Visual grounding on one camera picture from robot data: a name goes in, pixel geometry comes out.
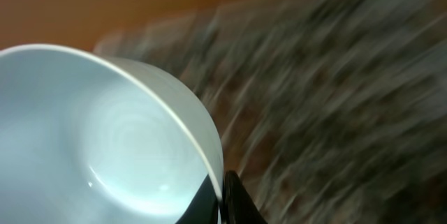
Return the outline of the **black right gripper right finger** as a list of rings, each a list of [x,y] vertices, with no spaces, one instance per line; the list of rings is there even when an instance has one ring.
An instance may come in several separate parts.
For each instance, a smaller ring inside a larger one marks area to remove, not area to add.
[[[267,224],[236,171],[224,176],[223,219],[227,224]]]

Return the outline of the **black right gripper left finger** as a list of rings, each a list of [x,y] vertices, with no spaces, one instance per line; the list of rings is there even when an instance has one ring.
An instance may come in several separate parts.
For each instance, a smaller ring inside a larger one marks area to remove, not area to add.
[[[176,224],[217,224],[218,199],[214,187],[208,176],[203,180],[182,217]]]

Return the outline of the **light blue bowl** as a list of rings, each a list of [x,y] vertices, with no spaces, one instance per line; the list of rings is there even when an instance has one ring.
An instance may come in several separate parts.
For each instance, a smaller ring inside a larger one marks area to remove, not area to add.
[[[1,222],[176,223],[223,151],[196,95],[123,58],[32,44],[1,51]]]

